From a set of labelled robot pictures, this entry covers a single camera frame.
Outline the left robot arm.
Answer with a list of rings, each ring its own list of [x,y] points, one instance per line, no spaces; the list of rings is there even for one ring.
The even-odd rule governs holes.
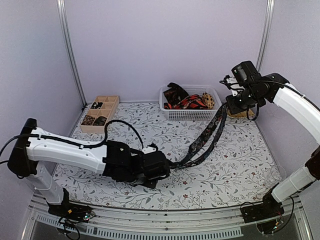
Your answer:
[[[50,133],[29,118],[15,141],[7,162],[15,175],[27,178],[45,198],[50,208],[63,217],[74,213],[69,193],[58,186],[44,162],[74,166],[92,171],[114,181],[155,188],[157,182],[170,174],[166,156],[155,146],[141,150],[126,143],[104,138],[84,141]]]

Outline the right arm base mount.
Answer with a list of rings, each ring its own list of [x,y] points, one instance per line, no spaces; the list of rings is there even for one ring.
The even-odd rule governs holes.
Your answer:
[[[280,217],[285,213],[282,203],[277,202],[271,192],[263,196],[262,203],[244,202],[240,206],[240,212],[245,223]]]

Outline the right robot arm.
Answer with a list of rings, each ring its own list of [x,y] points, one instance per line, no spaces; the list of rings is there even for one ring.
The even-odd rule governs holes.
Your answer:
[[[251,61],[243,61],[225,76],[221,84],[231,94],[225,99],[231,114],[238,114],[253,107],[259,109],[267,102],[285,110],[298,121],[318,143],[320,141],[320,109],[278,73],[262,76]],[[320,150],[282,182],[275,185],[262,198],[258,213],[269,218],[278,206],[298,191],[304,190],[320,179]]]

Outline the dark floral tie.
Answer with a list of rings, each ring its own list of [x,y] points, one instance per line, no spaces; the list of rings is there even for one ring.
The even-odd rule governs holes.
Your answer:
[[[216,147],[223,130],[225,128],[225,123],[227,119],[227,104],[223,103],[220,108],[215,113],[212,120],[209,122],[207,127],[204,131],[200,134],[200,136],[189,146],[187,154],[185,157],[177,162],[169,162],[170,169],[185,169],[190,167],[195,167],[203,163],[207,157],[212,153],[214,148]],[[200,155],[195,160],[192,158],[205,146],[208,142],[212,134],[216,133],[213,137],[211,144],[209,145],[208,149]]]

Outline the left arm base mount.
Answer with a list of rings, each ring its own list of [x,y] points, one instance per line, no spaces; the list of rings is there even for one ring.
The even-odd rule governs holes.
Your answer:
[[[90,206],[70,202],[69,192],[65,188],[63,188],[63,198],[60,203],[51,204],[47,202],[47,204],[49,207],[49,214],[67,218],[76,221],[77,223],[87,223],[90,219],[96,216]]]

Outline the white plastic basket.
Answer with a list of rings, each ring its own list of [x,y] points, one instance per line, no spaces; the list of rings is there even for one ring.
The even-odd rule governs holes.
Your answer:
[[[211,95],[214,101],[213,109],[165,109],[164,104],[167,103],[164,91],[169,87],[162,86],[159,90],[159,108],[164,113],[167,120],[170,121],[207,121],[211,120],[218,109],[221,107],[222,102],[216,92],[216,90],[208,85],[181,85],[181,87],[189,95],[202,96],[203,93]]]

